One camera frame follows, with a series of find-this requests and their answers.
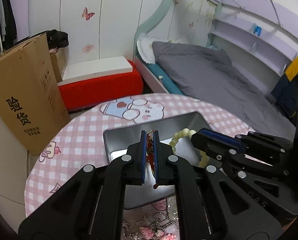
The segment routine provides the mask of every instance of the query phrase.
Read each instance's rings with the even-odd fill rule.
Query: metal tray
[[[169,144],[173,135],[184,129],[200,130],[210,128],[198,112],[177,115],[164,118],[157,121],[145,122],[121,128],[113,128],[104,131],[105,150],[108,162],[127,153],[130,144],[140,141],[141,131],[158,130],[161,142]],[[188,160],[192,165],[198,166],[201,161],[200,151],[195,149],[189,137],[179,140],[176,145],[176,155]],[[124,208],[132,209],[139,206],[147,205],[161,199],[167,198],[174,194],[174,186],[159,186],[153,189],[155,179],[148,165],[146,167],[145,184],[139,186],[126,186]]]

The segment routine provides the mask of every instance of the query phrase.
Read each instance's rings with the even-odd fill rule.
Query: pink butterfly
[[[87,20],[90,20],[90,18],[92,16],[94,16],[94,15],[95,15],[95,13],[88,13],[88,9],[87,9],[87,7],[85,7],[85,9],[83,10],[83,13],[82,13],[81,17],[82,18],[86,18],[86,21],[87,21]]]

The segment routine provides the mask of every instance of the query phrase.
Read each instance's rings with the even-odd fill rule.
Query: cartoon character print
[[[151,102],[144,98],[133,99],[131,97],[119,98],[115,101],[100,106],[100,112],[123,118],[135,123],[158,120],[163,118],[164,105]]]
[[[159,211],[166,211],[167,209],[167,200],[163,199],[161,201],[158,201],[156,203],[152,203],[152,206]]]
[[[50,142],[39,156],[39,161],[42,163],[45,158],[52,159],[58,153],[61,153],[59,147],[56,147],[55,142]]]
[[[55,187],[54,187],[49,193],[54,194],[54,193],[56,193],[57,190],[60,189],[60,188],[61,188],[61,185],[57,182],[56,185],[55,185]]]
[[[161,240],[174,240],[177,236],[175,234],[166,234],[164,237],[161,238]]]

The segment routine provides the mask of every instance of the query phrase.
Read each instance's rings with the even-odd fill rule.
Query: white pillow
[[[148,64],[155,64],[156,63],[156,59],[154,57],[153,49],[152,49],[152,43],[154,41],[170,42],[168,40],[163,40],[163,39],[160,39],[160,38],[156,38],[156,37],[150,36],[150,35],[145,34],[145,33],[141,33],[139,35],[139,38],[137,40],[137,48],[138,48],[138,52],[139,52],[142,60],[145,63],[148,63]],[[184,36],[184,35],[181,36],[180,38],[178,38],[173,43],[190,44],[187,37]]]

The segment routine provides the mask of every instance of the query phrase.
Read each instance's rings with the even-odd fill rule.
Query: gray blanket
[[[159,41],[152,47],[156,61],[185,95],[229,111],[258,132],[293,141],[295,127],[224,51]]]

